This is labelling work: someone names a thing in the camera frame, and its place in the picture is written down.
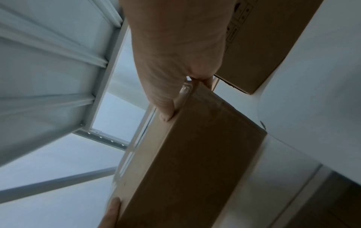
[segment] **brown cardboard box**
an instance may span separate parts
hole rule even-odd
[[[118,228],[210,228],[258,154],[266,132],[203,84],[175,105],[169,122],[148,109],[119,165]]]
[[[238,0],[217,76],[253,94],[291,50],[323,0]]]

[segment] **human hand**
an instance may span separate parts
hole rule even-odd
[[[168,121],[186,79],[209,88],[221,66],[235,0],[121,0],[148,100]]]
[[[98,228],[115,228],[120,210],[120,204],[121,202],[118,197],[112,199],[108,211],[101,220]]]

